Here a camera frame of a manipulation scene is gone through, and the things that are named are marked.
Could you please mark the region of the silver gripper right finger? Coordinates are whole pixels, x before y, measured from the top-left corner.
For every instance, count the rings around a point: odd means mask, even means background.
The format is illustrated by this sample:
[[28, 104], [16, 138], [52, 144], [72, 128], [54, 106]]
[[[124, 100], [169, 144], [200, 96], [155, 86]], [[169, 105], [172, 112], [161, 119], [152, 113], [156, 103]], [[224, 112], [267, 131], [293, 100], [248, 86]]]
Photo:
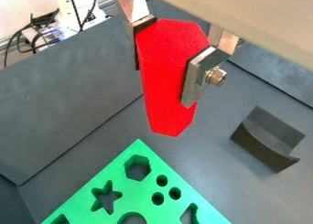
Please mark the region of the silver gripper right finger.
[[239, 37], [211, 25], [207, 40], [210, 45], [187, 61], [180, 93], [180, 103], [185, 108], [198, 102], [207, 84], [219, 87], [224, 82], [227, 73], [220, 69], [220, 63], [232, 56]]

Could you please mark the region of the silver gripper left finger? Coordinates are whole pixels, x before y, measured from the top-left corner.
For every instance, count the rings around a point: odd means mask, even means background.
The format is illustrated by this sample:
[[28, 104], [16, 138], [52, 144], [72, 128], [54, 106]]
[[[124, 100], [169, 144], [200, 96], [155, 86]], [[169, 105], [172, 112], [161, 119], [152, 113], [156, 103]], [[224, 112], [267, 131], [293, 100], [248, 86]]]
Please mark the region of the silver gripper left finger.
[[135, 35], [156, 22], [145, 0], [113, 0], [124, 18], [127, 37], [133, 52], [135, 69], [139, 69]]

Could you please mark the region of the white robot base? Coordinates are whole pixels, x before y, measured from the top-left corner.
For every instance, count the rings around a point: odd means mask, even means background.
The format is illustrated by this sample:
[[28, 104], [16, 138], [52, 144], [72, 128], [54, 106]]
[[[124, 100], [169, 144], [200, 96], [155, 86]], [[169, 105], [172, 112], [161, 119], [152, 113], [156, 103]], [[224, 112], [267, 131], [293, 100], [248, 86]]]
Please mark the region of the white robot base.
[[56, 0], [56, 22], [62, 29], [80, 32], [105, 20], [105, 13], [96, 0]]

